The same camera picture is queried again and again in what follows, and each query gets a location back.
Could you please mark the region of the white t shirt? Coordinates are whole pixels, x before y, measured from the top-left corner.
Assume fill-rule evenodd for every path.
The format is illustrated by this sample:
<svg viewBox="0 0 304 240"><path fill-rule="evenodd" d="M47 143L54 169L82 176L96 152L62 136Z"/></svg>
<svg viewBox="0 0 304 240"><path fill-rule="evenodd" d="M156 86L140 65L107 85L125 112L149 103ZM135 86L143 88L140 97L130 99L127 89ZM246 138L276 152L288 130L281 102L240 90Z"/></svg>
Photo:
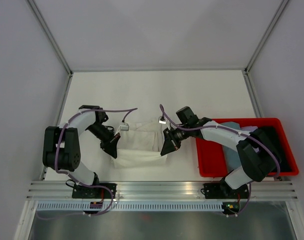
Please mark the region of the white t shirt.
<svg viewBox="0 0 304 240"><path fill-rule="evenodd" d="M162 126L157 120L130 122L129 130L120 131L117 158L111 161L116 169L157 167L166 164L167 157L161 156L164 142Z"/></svg>

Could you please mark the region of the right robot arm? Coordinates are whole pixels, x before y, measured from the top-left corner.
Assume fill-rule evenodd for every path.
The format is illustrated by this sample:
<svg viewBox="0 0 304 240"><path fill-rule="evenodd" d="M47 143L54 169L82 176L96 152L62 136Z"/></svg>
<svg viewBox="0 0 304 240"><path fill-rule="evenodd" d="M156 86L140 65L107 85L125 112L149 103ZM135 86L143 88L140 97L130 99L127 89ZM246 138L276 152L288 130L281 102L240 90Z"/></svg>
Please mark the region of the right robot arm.
<svg viewBox="0 0 304 240"><path fill-rule="evenodd" d="M218 143L238 154L241 165L220 180L223 196L230 198L240 187L261 182L270 173L276 178L280 175L282 158L263 128L254 131L235 129L207 117L198 118L188 106L176 112L180 120L180 124L176 124L162 105L160 110L159 122L166 124L162 156L179 150L181 142L190 137Z"/></svg>

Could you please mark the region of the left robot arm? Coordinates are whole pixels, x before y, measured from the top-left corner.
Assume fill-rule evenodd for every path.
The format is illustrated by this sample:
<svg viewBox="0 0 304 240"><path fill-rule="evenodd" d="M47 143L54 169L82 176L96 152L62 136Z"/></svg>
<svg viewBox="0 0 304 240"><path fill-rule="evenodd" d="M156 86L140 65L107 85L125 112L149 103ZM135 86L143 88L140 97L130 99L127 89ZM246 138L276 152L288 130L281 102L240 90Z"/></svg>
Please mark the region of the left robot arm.
<svg viewBox="0 0 304 240"><path fill-rule="evenodd" d="M99 106L82 105L66 123L49 126L44 133L43 165L84 185L83 191L90 198L100 195L101 186L97 173L81 162L79 137L83 132L89 131L100 140L100 148L116 159L120 134L104 125L108 121L109 112L111 111Z"/></svg>

